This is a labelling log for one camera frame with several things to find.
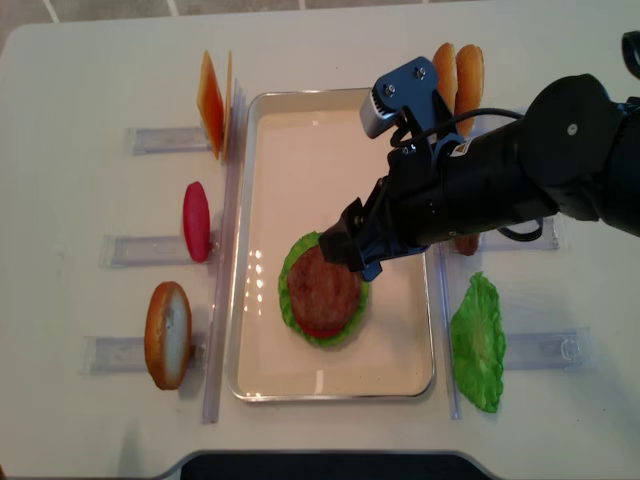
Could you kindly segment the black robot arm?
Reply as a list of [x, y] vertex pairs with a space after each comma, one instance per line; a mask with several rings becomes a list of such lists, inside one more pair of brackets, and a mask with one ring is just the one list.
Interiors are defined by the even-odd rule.
[[612, 101], [589, 74], [546, 87], [525, 113], [465, 140], [416, 58], [381, 76], [360, 117], [366, 134], [392, 132], [389, 172], [319, 239], [324, 258], [365, 280], [384, 261], [430, 245], [563, 213], [639, 231], [639, 101]]

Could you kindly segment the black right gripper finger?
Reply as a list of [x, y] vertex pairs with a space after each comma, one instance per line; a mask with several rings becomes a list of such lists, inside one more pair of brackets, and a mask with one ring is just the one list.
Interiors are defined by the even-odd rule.
[[364, 259], [361, 275], [364, 281], [372, 282], [382, 272], [380, 259]]

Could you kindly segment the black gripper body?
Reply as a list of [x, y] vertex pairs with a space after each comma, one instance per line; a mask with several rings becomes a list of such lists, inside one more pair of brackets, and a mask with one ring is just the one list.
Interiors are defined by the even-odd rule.
[[392, 150], [389, 172], [381, 180], [365, 215], [364, 256], [396, 258], [414, 255], [429, 245], [465, 235], [445, 198], [444, 166], [458, 134], [434, 143], [427, 139]]

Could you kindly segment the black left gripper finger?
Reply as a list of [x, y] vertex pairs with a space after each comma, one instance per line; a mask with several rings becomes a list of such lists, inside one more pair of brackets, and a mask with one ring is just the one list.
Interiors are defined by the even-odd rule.
[[365, 208], [356, 198], [341, 213], [339, 220], [319, 238], [324, 259], [361, 273], [364, 259], [379, 259], [381, 243], [375, 226], [367, 223]]

